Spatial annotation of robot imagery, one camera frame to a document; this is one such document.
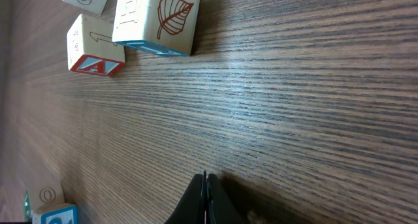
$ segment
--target red letter a block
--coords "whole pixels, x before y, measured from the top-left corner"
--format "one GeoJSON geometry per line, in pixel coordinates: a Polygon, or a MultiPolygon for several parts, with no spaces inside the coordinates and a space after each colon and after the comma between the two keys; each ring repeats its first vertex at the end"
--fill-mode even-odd
{"type": "Polygon", "coordinates": [[[110,22],[81,14],[67,33],[70,71],[111,76],[125,64],[122,45],[112,42],[110,22]]]}
{"type": "Polygon", "coordinates": [[[74,64],[74,66],[72,66],[71,71],[100,76],[111,76],[121,68],[123,64],[124,63],[121,61],[85,54],[74,64]]]}

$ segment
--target wood grain surface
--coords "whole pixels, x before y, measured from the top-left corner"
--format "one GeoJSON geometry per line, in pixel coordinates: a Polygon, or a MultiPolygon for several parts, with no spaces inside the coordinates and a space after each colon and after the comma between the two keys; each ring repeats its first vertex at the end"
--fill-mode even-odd
{"type": "Polygon", "coordinates": [[[61,181],[80,223],[163,223],[206,170],[251,223],[418,223],[418,0],[201,0],[193,56],[112,78],[67,69],[82,12],[12,0],[0,221],[61,181]]]}

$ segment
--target leaf drawing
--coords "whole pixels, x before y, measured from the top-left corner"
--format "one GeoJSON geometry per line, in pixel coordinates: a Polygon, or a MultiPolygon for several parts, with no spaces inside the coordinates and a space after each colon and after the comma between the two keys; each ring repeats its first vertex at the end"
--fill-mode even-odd
{"type": "Polygon", "coordinates": [[[170,35],[177,35],[183,31],[185,19],[194,3],[184,0],[160,0],[158,6],[159,28],[157,39],[161,38],[164,29],[170,35]]]}

